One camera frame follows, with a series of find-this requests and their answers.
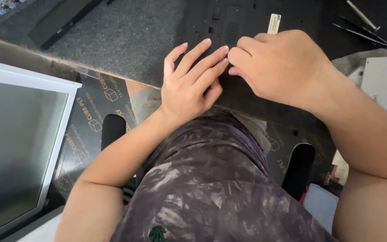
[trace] white label sticker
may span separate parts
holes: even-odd
[[[267,34],[272,34],[272,35],[277,34],[277,31],[279,31],[279,25],[280,25],[281,18],[282,18],[282,15],[274,14],[274,13],[271,14],[270,24],[268,25]]]

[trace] gray tie-dye t-shirt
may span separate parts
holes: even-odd
[[[230,113],[210,111],[165,139],[111,241],[335,241],[268,174],[252,135]]]

